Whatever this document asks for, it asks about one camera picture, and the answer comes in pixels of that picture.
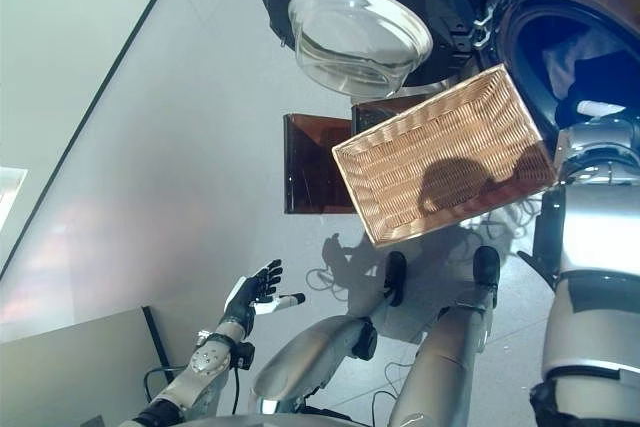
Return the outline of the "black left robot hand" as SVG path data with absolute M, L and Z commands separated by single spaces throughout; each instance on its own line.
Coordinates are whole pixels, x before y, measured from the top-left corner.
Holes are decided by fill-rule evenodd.
M 303 304 L 303 293 L 277 293 L 282 274 L 282 260 L 275 259 L 252 276 L 241 276 L 227 296 L 219 324 L 237 325 L 241 329 L 239 339 L 244 340 L 252 332 L 256 316 Z

